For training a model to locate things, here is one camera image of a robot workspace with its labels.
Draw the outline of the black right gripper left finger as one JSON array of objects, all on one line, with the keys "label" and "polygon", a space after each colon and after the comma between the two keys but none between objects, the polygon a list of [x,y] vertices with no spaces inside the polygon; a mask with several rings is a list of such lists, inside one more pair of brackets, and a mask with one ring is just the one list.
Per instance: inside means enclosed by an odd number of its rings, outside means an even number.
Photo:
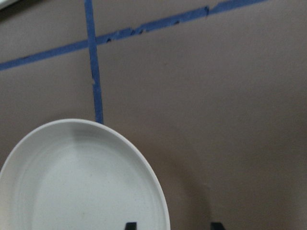
[{"label": "black right gripper left finger", "polygon": [[137,222],[127,222],[124,230],[137,230]]}]

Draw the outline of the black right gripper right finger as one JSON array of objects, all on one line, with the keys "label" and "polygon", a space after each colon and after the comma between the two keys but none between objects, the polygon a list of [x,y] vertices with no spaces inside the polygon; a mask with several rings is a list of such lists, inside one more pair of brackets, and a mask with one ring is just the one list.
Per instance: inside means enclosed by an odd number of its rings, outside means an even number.
[{"label": "black right gripper right finger", "polygon": [[210,230],[225,230],[225,227],[221,222],[211,222]]}]

